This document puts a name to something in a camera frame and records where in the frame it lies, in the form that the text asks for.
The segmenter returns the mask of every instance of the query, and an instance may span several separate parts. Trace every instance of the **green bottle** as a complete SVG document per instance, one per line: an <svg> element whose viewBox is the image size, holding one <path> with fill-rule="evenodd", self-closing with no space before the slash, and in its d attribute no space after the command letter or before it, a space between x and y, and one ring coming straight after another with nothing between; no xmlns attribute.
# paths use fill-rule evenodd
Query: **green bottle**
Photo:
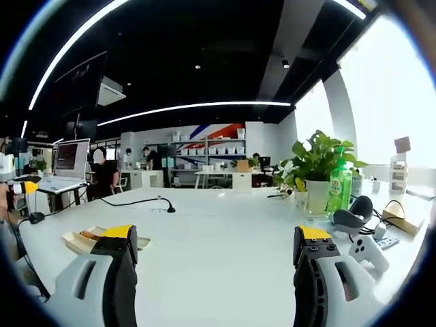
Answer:
<svg viewBox="0 0 436 327"><path fill-rule="evenodd" d="M327 203L329 215L339 209L347 210L352 192L353 172L345 167L346 161L342 159L343 151L343 147L338 148L341 158L338 160L338 166L330 173L330 187L328 188Z"/></svg>

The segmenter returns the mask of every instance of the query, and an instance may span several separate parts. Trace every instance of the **laptop screen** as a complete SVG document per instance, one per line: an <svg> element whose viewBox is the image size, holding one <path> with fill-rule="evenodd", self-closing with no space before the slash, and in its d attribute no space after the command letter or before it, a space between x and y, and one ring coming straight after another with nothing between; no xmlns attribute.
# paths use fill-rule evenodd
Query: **laptop screen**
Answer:
<svg viewBox="0 0 436 327"><path fill-rule="evenodd" d="M58 143L54 175L84 179L88 149L88 138Z"/></svg>

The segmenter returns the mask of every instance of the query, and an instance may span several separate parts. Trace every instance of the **bottle label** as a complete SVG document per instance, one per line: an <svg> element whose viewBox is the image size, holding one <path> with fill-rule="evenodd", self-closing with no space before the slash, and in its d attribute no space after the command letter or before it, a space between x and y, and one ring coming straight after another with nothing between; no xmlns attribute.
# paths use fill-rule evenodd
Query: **bottle label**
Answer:
<svg viewBox="0 0 436 327"><path fill-rule="evenodd" d="M342 193L341 182L337 178L333 178L330 182L330 193L338 196Z"/></svg>

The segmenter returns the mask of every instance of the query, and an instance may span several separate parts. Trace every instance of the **air conditioner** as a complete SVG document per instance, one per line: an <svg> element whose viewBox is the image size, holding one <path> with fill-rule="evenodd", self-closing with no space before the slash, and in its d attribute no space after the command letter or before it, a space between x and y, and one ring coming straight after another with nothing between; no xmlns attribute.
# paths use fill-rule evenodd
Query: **air conditioner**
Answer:
<svg viewBox="0 0 436 327"><path fill-rule="evenodd" d="M124 98L125 95L123 94L123 87L110 78L103 76L98 95L98 104L100 106L107 106L108 104L113 104L114 102Z"/></svg>

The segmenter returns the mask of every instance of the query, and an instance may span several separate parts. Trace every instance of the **man in black shirt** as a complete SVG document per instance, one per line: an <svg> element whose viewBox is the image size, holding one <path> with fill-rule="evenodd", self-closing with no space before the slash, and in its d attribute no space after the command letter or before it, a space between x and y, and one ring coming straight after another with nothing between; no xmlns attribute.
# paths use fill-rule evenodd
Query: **man in black shirt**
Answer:
<svg viewBox="0 0 436 327"><path fill-rule="evenodd" d="M147 162L150 164L150 170L162 170L162 158L156 151L150 151L150 149L145 146L142 150L144 155L147 156Z"/></svg>
<svg viewBox="0 0 436 327"><path fill-rule="evenodd" d="M106 160L106 149L99 146L94 151L96 193L99 198L111 196L112 190L119 181L119 172L115 165Z"/></svg>

